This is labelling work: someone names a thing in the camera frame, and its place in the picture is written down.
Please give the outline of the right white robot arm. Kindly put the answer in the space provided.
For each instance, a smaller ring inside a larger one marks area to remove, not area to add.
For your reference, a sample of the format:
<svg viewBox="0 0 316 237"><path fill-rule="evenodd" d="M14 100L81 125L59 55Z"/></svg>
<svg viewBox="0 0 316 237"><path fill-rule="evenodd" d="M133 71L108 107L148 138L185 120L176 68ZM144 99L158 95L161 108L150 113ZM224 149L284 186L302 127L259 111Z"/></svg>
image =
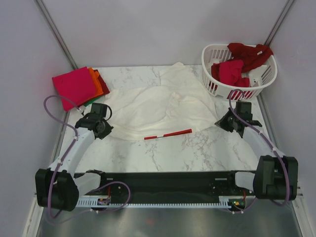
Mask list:
<svg viewBox="0 0 316 237"><path fill-rule="evenodd" d="M254 172L237 171L226 182L227 191L238 194L252 191L258 199L294 200L297 197L298 161L286 156L269 140L259 121L253 119L250 102L237 101L235 108L215 123L227 132L236 132L250 146L258 158Z"/></svg>

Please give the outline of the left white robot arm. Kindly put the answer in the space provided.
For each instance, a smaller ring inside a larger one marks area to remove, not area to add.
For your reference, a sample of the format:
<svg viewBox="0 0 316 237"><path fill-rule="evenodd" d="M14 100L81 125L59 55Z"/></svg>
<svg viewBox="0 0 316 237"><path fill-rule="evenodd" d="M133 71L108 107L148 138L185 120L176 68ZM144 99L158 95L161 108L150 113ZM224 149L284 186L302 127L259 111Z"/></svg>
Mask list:
<svg viewBox="0 0 316 237"><path fill-rule="evenodd" d="M72 127L74 136L66 151L47 169L36 172L39 206L72 211L81 196L90 191L104 194L108 190L108 181L101 178L99 171L87 171L79 177L75 176L75 171L92 143L112 132L113 127L108 123L111 116L112 109L108 105L92 103L90 112Z"/></svg>

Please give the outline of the white t shirt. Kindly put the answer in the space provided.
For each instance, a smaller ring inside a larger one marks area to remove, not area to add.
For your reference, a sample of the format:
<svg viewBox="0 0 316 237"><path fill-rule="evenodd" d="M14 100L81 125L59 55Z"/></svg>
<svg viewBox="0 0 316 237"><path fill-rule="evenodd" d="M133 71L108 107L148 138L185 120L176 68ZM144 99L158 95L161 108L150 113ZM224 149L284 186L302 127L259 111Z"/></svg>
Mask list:
<svg viewBox="0 0 316 237"><path fill-rule="evenodd" d="M159 86L115 89L105 97L104 104L113 112L112 137L138 141L214 126L218 120L215 102L189 66L178 62L159 75Z"/></svg>

